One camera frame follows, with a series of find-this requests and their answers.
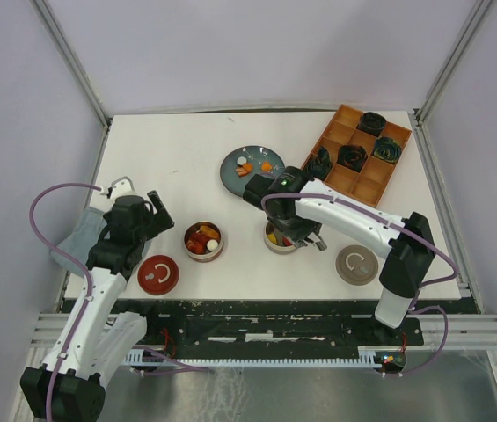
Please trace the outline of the beige lunch box bowl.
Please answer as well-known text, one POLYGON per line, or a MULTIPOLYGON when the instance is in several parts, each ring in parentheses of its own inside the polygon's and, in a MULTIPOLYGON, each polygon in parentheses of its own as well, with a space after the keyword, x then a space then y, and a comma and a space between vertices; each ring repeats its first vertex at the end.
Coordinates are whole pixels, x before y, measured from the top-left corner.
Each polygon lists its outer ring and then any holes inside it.
POLYGON ((265 241, 267 248, 270 251, 272 251, 276 254, 280 254, 280 255, 287 255, 287 254, 295 252, 296 251, 295 248, 284 246, 284 243, 282 242, 282 239, 284 237, 285 236, 271 222, 268 222, 266 224, 265 229, 264 229, 264 241, 265 241), (271 242, 269 242, 267 240, 268 234, 274 234, 274 236, 277 240, 277 244, 272 244, 271 242))

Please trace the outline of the metal tongs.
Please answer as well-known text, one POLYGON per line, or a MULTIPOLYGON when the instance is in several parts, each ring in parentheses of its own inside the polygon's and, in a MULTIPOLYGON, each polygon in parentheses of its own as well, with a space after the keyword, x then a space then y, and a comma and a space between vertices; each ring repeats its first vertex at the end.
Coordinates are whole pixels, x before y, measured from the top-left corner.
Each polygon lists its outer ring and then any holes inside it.
POLYGON ((301 249, 303 247, 315 247, 319 251, 325 251, 327 245, 321 236, 311 234, 299 240, 293 240, 290 237, 285 236, 282 239, 285 247, 293 247, 295 249, 301 249))

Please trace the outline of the red pepper piece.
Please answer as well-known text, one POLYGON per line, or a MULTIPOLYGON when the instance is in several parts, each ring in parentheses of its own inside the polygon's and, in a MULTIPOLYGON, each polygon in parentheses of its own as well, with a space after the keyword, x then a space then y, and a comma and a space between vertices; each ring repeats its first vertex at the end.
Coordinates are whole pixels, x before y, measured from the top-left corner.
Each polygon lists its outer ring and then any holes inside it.
POLYGON ((203 255, 206 253, 207 243, 209 240, 209 237, 204 236, 198 232, 193 232, 186 240, 186 247, 195 255, 203 255))

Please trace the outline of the fried chicken piece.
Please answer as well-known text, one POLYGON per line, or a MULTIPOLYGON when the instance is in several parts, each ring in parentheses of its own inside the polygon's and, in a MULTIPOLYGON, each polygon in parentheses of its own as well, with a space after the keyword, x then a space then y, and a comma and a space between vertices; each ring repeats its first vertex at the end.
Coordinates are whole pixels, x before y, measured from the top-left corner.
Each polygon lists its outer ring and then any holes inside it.
POLYGON ((213 227, 207 225, 207 224, 202 224, 198 228, 198 232, 201 233, 204 236, 207 236, 211 239, 218 240, 220 238, 220 232, 217 229, 214 229, 213 227))

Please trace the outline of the red steel lunch bowl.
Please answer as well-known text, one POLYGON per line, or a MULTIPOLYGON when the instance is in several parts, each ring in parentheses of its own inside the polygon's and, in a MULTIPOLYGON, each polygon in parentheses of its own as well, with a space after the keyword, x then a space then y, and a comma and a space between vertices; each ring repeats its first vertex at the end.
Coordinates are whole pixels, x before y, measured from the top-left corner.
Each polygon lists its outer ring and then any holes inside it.
POLYGON ((190 259, 199 263, 208 263, 221 255, 225 245, 225 236, 216 224, 200 221, 186 230, 183 244, 190 259))

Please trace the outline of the white rice ball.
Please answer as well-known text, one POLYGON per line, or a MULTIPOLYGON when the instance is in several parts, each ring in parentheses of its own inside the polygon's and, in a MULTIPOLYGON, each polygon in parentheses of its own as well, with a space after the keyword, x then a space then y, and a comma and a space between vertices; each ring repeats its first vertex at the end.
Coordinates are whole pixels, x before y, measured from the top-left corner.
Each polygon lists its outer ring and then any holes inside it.
POLYGON ((216 240, 210 240, 207 243, 207 249, 213 251, 218 247, 218 242, 216 240))

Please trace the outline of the blue ceramic food plate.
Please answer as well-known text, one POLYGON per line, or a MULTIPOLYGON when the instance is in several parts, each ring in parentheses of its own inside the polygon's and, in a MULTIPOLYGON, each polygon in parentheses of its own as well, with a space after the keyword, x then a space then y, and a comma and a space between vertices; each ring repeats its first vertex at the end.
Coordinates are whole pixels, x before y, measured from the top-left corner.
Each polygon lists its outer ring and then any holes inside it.
POLYGON ((238 197, 243 195, 245 184, 256 174, 265 175, 271 178, 278 177, 284 170, 285 164, 280 156, 269 148, 249 145, 232 150, 222 161, 220 167, 220 179, 224 187, 238 197), (242 166, 237 165, 240 156, 247 158, 247 163, 252 164, 252 170, 246 176, 239 177, 236 169, 242 166), (261 165, 269 162, 274 169, 270 172, 261 170, 261 165))

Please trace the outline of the wooden compartment tray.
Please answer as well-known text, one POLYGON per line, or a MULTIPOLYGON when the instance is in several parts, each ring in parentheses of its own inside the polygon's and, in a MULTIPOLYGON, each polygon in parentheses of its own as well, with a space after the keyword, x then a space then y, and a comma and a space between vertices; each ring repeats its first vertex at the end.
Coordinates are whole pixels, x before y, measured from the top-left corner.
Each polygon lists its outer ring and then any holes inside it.
POLYGON ((376 207, 411 134, 379 113, 340 105, 302 169, 334 191, 376 207))

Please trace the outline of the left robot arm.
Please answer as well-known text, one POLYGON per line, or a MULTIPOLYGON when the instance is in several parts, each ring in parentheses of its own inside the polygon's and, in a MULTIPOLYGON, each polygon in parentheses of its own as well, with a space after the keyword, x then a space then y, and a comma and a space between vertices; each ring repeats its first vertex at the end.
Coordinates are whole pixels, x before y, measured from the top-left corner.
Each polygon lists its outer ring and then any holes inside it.
POLYGON ((145 244, 171 229, 173 219, 156 191, 145 197, 111 187, 106 226, 85 263, 84 286, 62 333, 38 367, 27 367, 20 387, 34 417, 46 421, 95 421, 113 374, 140 340, 161 332, 149 313, 124 312, 107 329, 106 320, 143 258, 145 244))

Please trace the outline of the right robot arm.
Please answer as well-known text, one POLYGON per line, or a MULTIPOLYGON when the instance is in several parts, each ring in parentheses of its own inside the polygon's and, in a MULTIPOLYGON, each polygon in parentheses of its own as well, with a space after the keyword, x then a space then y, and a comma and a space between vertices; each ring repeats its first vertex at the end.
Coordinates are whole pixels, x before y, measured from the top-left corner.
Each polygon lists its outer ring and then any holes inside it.
POLYGON ((266 188, 260 205, 293 244, 320 240, 319 232, 326 226, 382 259, 378 278, 383 289, 370 333, 382 344, 401 335, 402 322, 435 258, 431 229, 423 215, 401 217, 364 206, 295 167, 266 188))

